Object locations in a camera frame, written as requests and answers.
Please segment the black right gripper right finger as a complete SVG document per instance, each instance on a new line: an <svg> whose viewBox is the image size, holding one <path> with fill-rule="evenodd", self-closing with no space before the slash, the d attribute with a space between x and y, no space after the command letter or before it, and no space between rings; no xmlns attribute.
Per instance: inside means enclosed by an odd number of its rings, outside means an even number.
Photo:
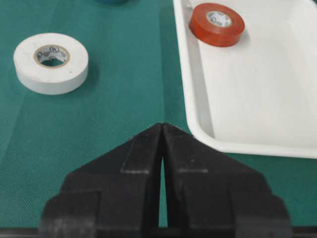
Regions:
<svg viewBox="0 0 317 238"><path fill-rule="evenodd" d="M289 238L285 204L258 171L165 123L164 171L168 225L183 235Z"/></svg>

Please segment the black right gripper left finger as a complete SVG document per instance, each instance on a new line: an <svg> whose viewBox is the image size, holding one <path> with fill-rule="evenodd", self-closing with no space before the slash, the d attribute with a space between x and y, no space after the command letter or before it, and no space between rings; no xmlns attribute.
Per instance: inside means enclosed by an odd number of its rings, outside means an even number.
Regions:
<svg viewBox="0 0 317 238"><path fill-rule="evenodd" d="M45 205L42 238L140 238L158 224L160 145L157 123L70 172Z"/></svg>

